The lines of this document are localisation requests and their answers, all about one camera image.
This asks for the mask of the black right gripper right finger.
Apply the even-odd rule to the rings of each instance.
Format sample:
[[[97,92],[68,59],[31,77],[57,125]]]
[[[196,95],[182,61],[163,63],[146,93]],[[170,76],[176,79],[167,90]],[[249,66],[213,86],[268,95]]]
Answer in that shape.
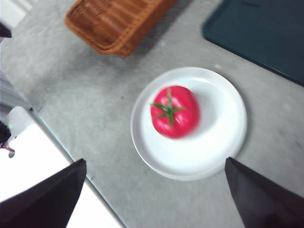
[[[246,228],[302,228],[303,197],[228,157],[225,174]]]

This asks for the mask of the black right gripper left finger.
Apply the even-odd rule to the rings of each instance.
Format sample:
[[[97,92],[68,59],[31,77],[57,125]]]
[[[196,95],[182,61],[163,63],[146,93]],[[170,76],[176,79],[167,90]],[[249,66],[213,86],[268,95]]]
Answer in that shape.
[[[80,159],[0,204],[2,228],[65,228],[86,178]]]

